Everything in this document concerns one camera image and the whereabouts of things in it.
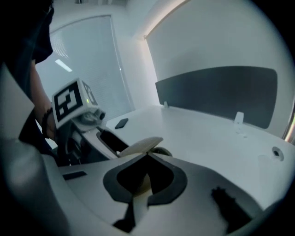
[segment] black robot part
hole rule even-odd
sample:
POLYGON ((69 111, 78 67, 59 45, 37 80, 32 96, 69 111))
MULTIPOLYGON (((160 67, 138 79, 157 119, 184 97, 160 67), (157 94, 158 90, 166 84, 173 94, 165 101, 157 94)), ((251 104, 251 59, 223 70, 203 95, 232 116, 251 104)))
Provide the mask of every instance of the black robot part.
POLYGON ((148 198, 148 206, 173 202, 185 190, 188 182, 182 169, 151 153, 109 170, 103 179, 106 190, 115 201, 128 203, 125 217, 114 224, 118 229, 130 232, 135 227, 133 194, 146 174, 150 177, 153 192, 148 198))
POLYGON ((227 233, 231 233, 249 223, 252 219, 236 203, 235 198, 229 196, 225 189, 212 189, 211 196, 217 203, 220 213, 228 222, 227 233))

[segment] white wall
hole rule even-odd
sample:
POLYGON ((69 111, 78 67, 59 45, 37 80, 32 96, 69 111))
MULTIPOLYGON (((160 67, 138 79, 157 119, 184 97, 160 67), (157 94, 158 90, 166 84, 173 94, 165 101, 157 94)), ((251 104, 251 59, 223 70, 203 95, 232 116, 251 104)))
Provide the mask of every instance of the white wall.
POLYGON ((54 8, 55 13, 50 25, 51 32, 77 20, 111 15, 118 56, 134 108, 140 109, 159 103, 154 84, 156 82, 154 72, 148 70, 152 62, 141 60, 149 53, 146 42, 131 36, 130 19, 125 7, 56 2, 54 8))
POLYGON ((131 33, 134 35, 142 27, 149 11, 159 0, 129 0, 127 2, 127 12, 130 16, 131 33))
POLYGON ((267 132, 282 137, 295 91, 291 56, 270 21, 247 1, 191 0, 147 38, 158 80, 204 68, 273 68, 277 101, 267 132))

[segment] partition clip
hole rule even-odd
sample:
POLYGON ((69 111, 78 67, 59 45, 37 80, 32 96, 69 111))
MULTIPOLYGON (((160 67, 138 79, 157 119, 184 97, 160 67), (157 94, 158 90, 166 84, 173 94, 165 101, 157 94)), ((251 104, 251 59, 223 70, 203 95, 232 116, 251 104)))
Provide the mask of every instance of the partition clip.
POLYGON ((247 138, 247 135, 242 130, 243 121, 244 121, 244 113, 237 112, 236 118, 234 120, 234 129, 237 134, 242 135, 244 138, 247 138))
POLYGON ((164 107, 165 107, 165 108, 168 108, 168 107, 169 107, 169 106, 168 106, 168 103, 167 103, 166 101, 164 102, 164 107))

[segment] ceiling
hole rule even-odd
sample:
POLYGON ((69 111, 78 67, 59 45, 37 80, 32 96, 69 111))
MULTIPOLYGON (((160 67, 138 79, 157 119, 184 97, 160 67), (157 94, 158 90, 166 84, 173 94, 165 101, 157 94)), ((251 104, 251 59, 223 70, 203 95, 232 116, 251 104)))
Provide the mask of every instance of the ceiling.
POLYGON ((95 4, 95 5, 120 5, 125 6, 128 0, 55 0, 55 2, 68 2, 68 3, 77 3, 77 4, 95 4))

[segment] person's arm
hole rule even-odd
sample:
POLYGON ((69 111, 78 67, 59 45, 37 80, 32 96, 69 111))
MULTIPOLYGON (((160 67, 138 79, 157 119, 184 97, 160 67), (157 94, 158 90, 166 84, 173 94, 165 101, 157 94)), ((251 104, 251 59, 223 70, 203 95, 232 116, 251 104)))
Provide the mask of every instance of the person's arm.
MULTIPOLYGON (((39 74, 36 70, 35 60, 32 60, 30 71, 31 97, 35 105, 34 112, 38 123, 42 124, 42 118, 48 109, 51 108, 51 102, 47 97, 42 86, 39 74)), ((47 135, 54 140, 55 122, 51 113, 47 119, 47 135)))

